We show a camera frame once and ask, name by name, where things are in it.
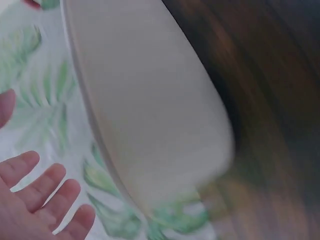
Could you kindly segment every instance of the palm leaf print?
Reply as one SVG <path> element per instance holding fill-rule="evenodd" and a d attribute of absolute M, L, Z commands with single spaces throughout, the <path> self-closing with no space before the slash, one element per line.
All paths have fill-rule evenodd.
<path fill-rule="evenodd" d="M 60 5 L 60 0 L 35 0 L 43 10 L 50 10 Z"/>
<path fill-rule="evenodd" d="M 141 230 L 141 220 L 128 209 L 115 211 L 104 205 L 92 195 L 88 194 L 91 203 L 95 206 L 96 214 L 108 236 L 126 240 L 135 239 Z"/>
<path fill-rule="evenodd" d="M 28 58 L 41 43 L 39 29 L 25 26 L 0 40 L 0 90 L 6 91 L 20 80 Z"/>
<path fill-rule="evenodd" d="M 29 81 L 24 81 L 17 92 L 17 111 L 9 126 L 21 127 L 18 118 L 30 112 L 37 117 L 30 119 L 28 129 L 16 143 L 17 148 L 28 144 L 28 139 L 35 137 L 39 146 L 53 139 L 57 143 L 58 153 L 64 154 L 68 141 L 68 106 L 67 102 L 73 95 L 76 81 L 69 71 L 69 65 L 64 60 L 56 74 L 48 65 L 44 72 L 38 74 L 36 69 L 30 73 Z"/>
<path fill-rule="evenodd" d="M 83 162 L 83 177 L 89 186 L 102 190 L 115 197 L 120 196 L 118 189 L 108 173 L 93 167 L 87 160 Z"/>
<path fill-rule="evenodd" d="M 185 207 L 195 203 L 200 203 L 200 197 L 196 192 L 156 208 L 149 220 L 150 233 L 156 231 L 156 235 L 161 236 L 162 230 L 170 229 L 182 235 L 189 235 L 201 229 L 209 221 L 207 211 L 203 210 L 196 214 L 185 213 Z"/>
<path fill-rule="evenodd" d="M 173 240 L 164 235 L 162 227 L 155 221 L 149 221 L 146 237 L 148 240 Z"/>

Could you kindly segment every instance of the red object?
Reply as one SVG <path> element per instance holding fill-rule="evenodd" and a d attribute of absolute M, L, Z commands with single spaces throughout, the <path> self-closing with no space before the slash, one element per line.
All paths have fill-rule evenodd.
<path fill-rule="evenodd" d="M 34 9 L 40 9 L 41 5 L 33 0 L 22 0 L 24 3 L 28 4 L 30 7 Z"/>

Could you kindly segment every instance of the green leaf pattern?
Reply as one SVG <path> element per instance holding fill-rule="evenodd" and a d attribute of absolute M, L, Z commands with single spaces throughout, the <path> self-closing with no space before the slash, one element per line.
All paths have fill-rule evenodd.
<path fill-rule="evenodd" d="M 76 81 L 69 71 L 66 60 L 60 64 L 56 76 L 52 73 L 50 65 L 41 75 L 38 75 L 36 70 L 31 72 L 30 80 L 20 85 L 16 107 L 18 111 L 29 109 L 38 117 L 33 119 L 33 123 L 26 124 L 29 128 L 22 134 L 16 147 L 23 148 L 30 138 L 37 138 L 38 146 L 45 144 L 48 139 L 54 139 L 58 153 L 61 155 L 65 153 L 69 144 L 67 102 L 72 97 L 75 86 Z M 17 122 L 16 118 L 23 118 L 23 116 L 15 113 L 10 123 L 11 128 L 21 127 L 20 124 L 14 125 Z"/>
<path fill-rule="evenodd" d="M 108 236 L 126 240 L 133 240 L 137 237 L 142 223 L 130 208 L 123 211 L 115 211 L 92 195 L 88 194 L 88 197 L 95 206 L 96 213 Z"/>
<path fill-rule="evenodd" d="M 43 10 L 50 10 L 60 5 L 60 0 L 35 0 Z"/>
<path fill-rule="evenodd" d="M 0 91 L 6 91 L 21 79 L 41 40 L 40 30 L 34 25 L 18 28 L 0 40 Z"/>

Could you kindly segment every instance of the wood surface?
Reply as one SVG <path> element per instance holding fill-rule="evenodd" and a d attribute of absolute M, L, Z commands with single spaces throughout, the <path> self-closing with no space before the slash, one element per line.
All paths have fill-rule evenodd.
<path fill-rule="evenodd" d="M 232 169 L 201 191 L 219 238 L 319 240 L 320 1 L 162 1 L 234 130 Z"/>

